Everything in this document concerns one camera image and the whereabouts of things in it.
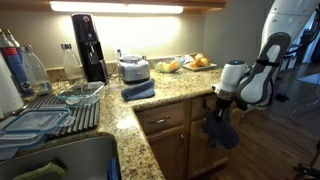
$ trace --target blue towel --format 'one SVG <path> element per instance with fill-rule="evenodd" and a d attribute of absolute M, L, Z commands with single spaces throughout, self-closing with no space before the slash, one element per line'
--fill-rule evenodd
<path fill-rule="evenodd" d="M 122 97 L 127 101 L 149 98 L 155 95 L 154 79 L 128 87 L 121 91 Z"/>
<path fill-rule="evenodd" d="M 216 144 L 220 143 L 226 149 L 234 148 L 240 138 L 230 123 L 212 113 L 209 108 L 205 108 L 205 114 L 207 119 L 202 127 L 203 132 L 207 133 L 210 140 Z"/>

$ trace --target granite countertop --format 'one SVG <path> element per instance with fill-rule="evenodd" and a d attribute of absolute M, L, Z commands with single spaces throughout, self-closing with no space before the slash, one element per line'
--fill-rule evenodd
<path fill-rule="evenodd" d="M 129 102 L 122 98 L 120 91 L 108 92 L 106 86 L 105 96 L 100 101 L 100 123 L 96 130 L 51 140 L 43 148 L 90 136 L 111 135 L 117 141 L 122 179 L 164 179 L 135 111 L 212 94 L 211 85 L 219 83 L 221 72 L 222 69 L 218 68 L 200 72 L 181 68 L 172 74 L 151 70 L 155 96 Z"/>

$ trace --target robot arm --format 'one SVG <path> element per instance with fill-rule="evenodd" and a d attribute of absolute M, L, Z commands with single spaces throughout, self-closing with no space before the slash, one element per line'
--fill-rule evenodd
<path fill-rule="evenodd" d="M 265 102 L 282 57 L 318 3 L 318 0 L 275 0 L 264 24 L 256 63 L 252 68 L 237 60 L 226 64 L 218 87 L 218 99 L 232 101 L 236 97 L 254 106 Z"/>

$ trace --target wooden floor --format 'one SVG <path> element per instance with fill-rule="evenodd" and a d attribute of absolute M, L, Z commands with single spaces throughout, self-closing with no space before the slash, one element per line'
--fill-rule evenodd
<path fill-rule="evenodd" d="M 197 179 L 285 180 L 295 177 L 293 167 L 298 163 L 310 165 L 320 139 L 320 102 L 309 105 L 316 100 L 318 86 L 296 79 L 315 73 L 320 73 L 320 64 L 301 64 L 293 72 L 280 74 L 277 92 L 290 99 L 245 113 L 240 144 L 229 151 L 228 165 Z"/>

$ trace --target kitchen sink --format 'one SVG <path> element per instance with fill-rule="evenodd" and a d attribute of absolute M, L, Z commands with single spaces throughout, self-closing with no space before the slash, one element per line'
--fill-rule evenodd
<path fill-rule="evenodd" d="M 121 179 L 118 162 L 115 139 L 97 136 L 0 162 L 0 179 Z"/>

